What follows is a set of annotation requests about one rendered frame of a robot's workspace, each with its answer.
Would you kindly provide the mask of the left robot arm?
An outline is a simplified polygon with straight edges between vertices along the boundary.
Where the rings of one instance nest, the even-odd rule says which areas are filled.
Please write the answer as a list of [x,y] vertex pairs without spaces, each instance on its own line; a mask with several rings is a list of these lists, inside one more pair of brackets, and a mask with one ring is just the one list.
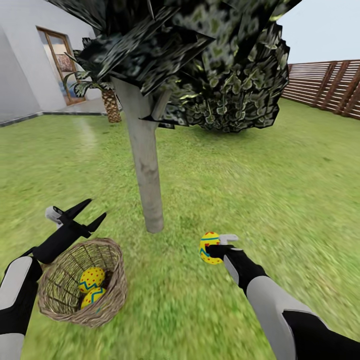
[[[0,360],[20,360],[25,335],[44,275],[40,263],[50,265],[81,236],[89,238],[107,216],[105,212],[88,226],[73,219],[92,199],[66,212],[56,206],[45,210],[45,217],[56,223],[57,231],[40,246],[34,246],[13,260],[0,283]],[[33,256],[29,256],[32,253]]]

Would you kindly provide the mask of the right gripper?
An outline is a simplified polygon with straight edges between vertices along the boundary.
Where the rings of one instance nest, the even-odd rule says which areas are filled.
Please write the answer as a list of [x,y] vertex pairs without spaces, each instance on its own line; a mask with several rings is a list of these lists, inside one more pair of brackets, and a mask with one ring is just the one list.
[[223,249],[225,248],[234,248],[234,245],[227,244],[227,245],[220,245],[220,244],[214,244],[210,246],[206,246],[205,250],[207,254],[210,254],[210,257],[213,259],[222,259],[221,253]]

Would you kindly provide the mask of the wicker basket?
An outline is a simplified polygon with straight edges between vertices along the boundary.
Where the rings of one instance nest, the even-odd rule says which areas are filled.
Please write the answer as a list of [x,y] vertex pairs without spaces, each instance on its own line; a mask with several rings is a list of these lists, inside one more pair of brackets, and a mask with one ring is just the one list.
[[[113,272],[114,274],[111,275],[110,279],[107,278],[102,284],[103,288],[106,289],[105,293],[96,301],[81,309],[81,305],[84,300],[83,293],[80,297],[77,297],[75,305],[71,305],[74,303],[74,299],[72,297],[69,298],[66,303],[61,300],[63,293],[65,292],[67,294],[69,292],[66,289],[66,284],[69,280],[69,276],[66,275],[69,272],[66,269],[66,265],[60,264],[60,262],[67,258],[67,255],[65,254],[68,254],[72,258],[72,251],[77,248],[84,248],[87,245],[95,246],[94,248],[98,252],[100,252],[100,246],[107,247],[107,254],[110,256],[108,261],[114,268],[110,268],[108,272],[105,272],[105,275],[108,277],[109,272]],[[95,237],[71,245],[63,252],[63,254],[64,255],[58,257],[51,264],[44,264],[42,262],[39,263],[41,269],[44,271],[46,270],[41,277],[41,280],[36,281],[38,283],[37,296],[39,312],[45,317],[56,322],[70,322],[72,324],[87,326],[89,328],[100,327],[110,322],[120,311],[127,300],[126,297],[128,296],[128,282],[124,266],[124,251],[121,249],[120,245],[111,238]],[[115,257],[117,260],[114,259]],[[58,283],[54,280],[54,277],[49,277],[53,274],[54,269],[58,273],[61,272],[66,276],[64,279],[61,278]],[[51,284],[48,285],[48,282]],[[53,290],[48,292],[48,286],[51,288],[55,287],[58,290],[58,298],[55,297],[56,294]],[[94,314],[94,312],[103,306],[105,302],[109,302],[108,305],[101,309],[97,314]],[[70,308],[70,312],[65,310],[65,307],[67,309]]]

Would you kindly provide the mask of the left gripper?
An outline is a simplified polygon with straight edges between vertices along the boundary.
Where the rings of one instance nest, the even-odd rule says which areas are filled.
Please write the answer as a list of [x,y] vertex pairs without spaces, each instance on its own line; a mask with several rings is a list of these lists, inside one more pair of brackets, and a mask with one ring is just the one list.
[[105,212],[95,221],[90,223],[88,226],[85,224],[79,224],[73,219],[81,213],[87,205],[91,203],[92,199],[87,199],[78,205],[67,210],[62,216],[59,217],[59,220],[63,223],[63,226],[60,227],[54,234],[46,239],[46,242],[56,251],[65,252],[71,245],[74,244],[81,236],[89,238],[95,232],[99,225],[103,222],[104,218],[107,216]]

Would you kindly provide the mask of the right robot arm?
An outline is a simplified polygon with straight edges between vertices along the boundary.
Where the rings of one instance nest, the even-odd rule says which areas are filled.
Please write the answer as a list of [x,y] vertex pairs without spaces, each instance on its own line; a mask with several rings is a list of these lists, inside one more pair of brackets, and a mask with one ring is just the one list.
[[220,243],[206,246],[249,300],[277,360],[360,360],[360,342],[332,331],[307,305],[293,297],[236,242],[236,234],[220,234]]

